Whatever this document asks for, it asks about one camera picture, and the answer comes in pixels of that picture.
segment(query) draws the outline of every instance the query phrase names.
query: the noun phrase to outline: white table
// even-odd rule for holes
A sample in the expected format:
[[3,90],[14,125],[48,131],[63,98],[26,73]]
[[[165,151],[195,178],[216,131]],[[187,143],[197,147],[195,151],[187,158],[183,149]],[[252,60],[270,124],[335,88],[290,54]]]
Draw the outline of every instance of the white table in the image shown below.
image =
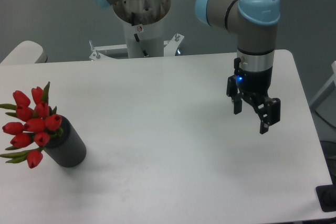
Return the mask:
[[[236,54],[0,66],[1,102],[51,81],[87,146],[59,167],[0,159],[1,223],[271,223],[331,218],[315,192],[331,184],[290,52],[276,52],[271,97],[281,121],[260,135],[226,96]],[[0,113],[0,125],[10,120]],[[1,133],[0,149],[11,137]]]

